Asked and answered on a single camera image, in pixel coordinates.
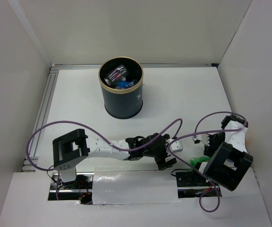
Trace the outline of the clear bottle blue label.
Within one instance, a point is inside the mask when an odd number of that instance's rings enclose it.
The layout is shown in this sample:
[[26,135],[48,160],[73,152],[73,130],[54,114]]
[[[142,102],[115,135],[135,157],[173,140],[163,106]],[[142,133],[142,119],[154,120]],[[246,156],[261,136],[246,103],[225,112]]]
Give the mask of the clear bottle blue label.
[[129,89],[129,88],[133,87],[137,83],[138,83],[137,79],[134,79],[132,81],[122,80],[122,81],[118,82],[118,84],[115,87],[115,89],[118,89],[118,90]]

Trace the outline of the clear wide-mouth plastic jar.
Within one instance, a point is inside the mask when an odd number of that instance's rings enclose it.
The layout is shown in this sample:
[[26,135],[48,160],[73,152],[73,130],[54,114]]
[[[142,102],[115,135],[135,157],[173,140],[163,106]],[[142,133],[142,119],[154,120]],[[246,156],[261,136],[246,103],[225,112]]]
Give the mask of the clear wide-mouth plastic jar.
[[107,73],[104,80],[109,87],[116,86],[123,78],[127,77],[129,72],[124,65],[119,65],[111,72]]

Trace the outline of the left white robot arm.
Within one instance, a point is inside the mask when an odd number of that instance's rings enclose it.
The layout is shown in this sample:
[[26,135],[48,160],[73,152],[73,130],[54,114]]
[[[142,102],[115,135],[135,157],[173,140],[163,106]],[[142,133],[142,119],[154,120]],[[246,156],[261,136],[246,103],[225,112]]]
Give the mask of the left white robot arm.
[[77,129],[52,141],[54,169],[59,172],[64,188],[72,189],[78,183],[76,166],[86,158],[138,161],[151,157],[160,171],[173,167],[177,160],[167,151],[172,139],[168,134],[157,135],[116,140],[109,145],[102,139],[88,137],[85,130]]

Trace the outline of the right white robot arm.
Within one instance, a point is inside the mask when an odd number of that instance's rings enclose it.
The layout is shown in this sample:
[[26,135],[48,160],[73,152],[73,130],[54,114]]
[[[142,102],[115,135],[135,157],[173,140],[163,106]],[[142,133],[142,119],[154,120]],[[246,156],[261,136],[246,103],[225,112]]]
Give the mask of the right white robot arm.
[[195,185],[208,178],[229,191],[237,188],[253,162],[245,146],[247,129],[244,117],[232,113],[222,120],[219,132],[193,136],[194,143],[204,144],[204,155],[210,158],[204,168],[192,172]]

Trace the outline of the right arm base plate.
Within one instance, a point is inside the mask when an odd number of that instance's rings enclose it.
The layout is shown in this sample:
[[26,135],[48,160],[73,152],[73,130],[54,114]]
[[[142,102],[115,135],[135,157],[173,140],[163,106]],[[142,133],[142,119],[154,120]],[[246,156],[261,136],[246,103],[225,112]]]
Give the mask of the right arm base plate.
[[176,178],[178,198],[216,197],[216,191],[210,182],[189,169],[175,169],[171,175]]

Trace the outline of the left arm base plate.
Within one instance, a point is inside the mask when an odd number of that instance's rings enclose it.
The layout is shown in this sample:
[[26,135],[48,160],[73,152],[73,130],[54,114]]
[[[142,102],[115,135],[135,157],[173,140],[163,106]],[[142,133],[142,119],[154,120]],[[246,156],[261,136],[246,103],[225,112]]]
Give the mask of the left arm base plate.
[[79,173],[75,181],[64,183],[58,174],[48,175],[51,179],[48,201],[77,201],[83,205],[93,203],[93,174]]

